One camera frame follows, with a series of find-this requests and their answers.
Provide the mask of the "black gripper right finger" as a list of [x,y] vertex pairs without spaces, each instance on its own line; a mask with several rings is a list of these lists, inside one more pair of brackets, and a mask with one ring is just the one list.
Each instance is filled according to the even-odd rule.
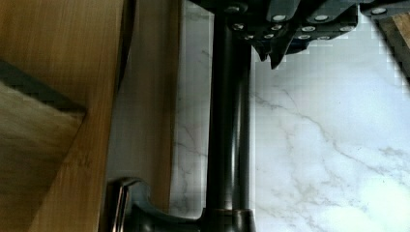
[[271,68],[313,40],[331,40],[352,31],[358,14],[378,20],[408,12],[409,0],[269,0],[267,18],[272,29],[279,27],[269,50]]

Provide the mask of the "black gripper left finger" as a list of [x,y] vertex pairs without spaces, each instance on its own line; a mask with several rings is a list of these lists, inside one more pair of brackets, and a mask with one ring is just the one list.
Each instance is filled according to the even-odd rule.
[[190,0],[222,15],[240,40],[251,44],[260,60],[280,62],[292,37],[287,36],[292,19],[292,0]]

